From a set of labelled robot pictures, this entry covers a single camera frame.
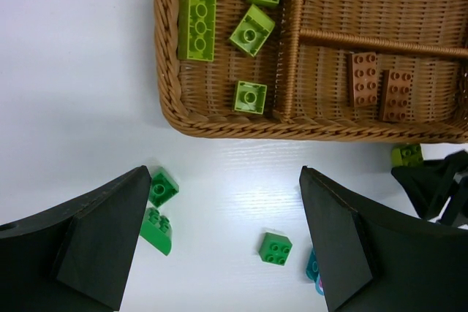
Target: wicker basket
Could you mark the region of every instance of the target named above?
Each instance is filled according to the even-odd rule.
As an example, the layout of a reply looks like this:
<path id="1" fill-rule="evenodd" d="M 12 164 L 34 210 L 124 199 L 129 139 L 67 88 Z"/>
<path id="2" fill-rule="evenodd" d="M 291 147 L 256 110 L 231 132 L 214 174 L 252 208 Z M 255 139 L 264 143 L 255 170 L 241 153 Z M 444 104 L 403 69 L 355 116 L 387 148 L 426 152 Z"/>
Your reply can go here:
<path id="1" fill-rule="evenodd" d="M 215 60 L 177 59 L 178 0 L 154 0 L 162 112 L 195 137 L 465 142 L 468 0 L 282 0 L 256 58 L 228 38 L 249 4 L 217 0 Z M 414 74 L 406 123 L 352 108 L 347 54 L 375 50 L 380 72 Z M 265 114 L 231 110 L 235 82 L 268 85 Z"/>

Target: white table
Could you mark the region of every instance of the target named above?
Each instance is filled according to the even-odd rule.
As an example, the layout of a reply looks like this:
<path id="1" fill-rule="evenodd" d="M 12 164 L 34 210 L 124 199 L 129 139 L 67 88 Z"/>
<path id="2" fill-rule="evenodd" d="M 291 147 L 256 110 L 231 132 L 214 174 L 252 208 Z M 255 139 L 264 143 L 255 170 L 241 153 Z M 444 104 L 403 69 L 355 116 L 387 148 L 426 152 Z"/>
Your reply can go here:
<path id="1" fill-rule="evenodd" d="M 161 164 L 181 188 L 162 208 L 173 250 L 166 257 L 138 240 L 121 311 L 326 311 L 304 274 L 312 242 L 301 167 L 415 215 L 390 175 L 392 145 L 204 140 L 171 129 L 156 89 L 152 1 L 0 0 L 0 224 Z M 293 242 L 284 267 L 257 255 L 268 230 Z"/>

